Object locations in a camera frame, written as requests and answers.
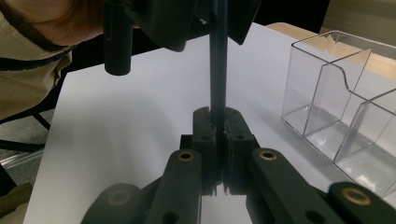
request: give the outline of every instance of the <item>black cylinder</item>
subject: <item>black cylinder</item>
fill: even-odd
[[[133,24],[122,1],[104,2],[105,69],[111,75],[124,76],[131,71]]]

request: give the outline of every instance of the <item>metal rod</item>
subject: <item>metal rod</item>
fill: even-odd
[[[224,131],[227,86],[228,0],[210,3],[210,118],[217,136]]]

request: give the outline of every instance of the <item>white table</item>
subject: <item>white table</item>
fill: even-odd
[[[242,46],[229,41],[227,106],[239,110],[261,147],[282,152],[313,186],[347,178],[280,115],[295,39],[253,24]],[[25,223],[79,223],[105,188],[145,187],[162,175],[192,112],[209,103],[208,36],[181,53],[132,57],[132,72],[102,65],[68,74],[51,124]],[[203,198],[202,223],[250,223],[245,197]]]

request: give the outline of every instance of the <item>transparent plastic box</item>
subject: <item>transparent plastic box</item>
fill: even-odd
[[[396,190],[396,48],[333,31],[291,45],[282,119],[353,181]]]

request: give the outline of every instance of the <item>person's arm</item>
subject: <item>person's arm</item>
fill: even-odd
[[[0,2],[10,24],[44,49],[76,45],[103,32],[102,0]]]
[[[0,0],[0,60],[48,59],[102,33],[102,0]],[[70,54],[35,69],[0,71],[0,120],[39,104]]]

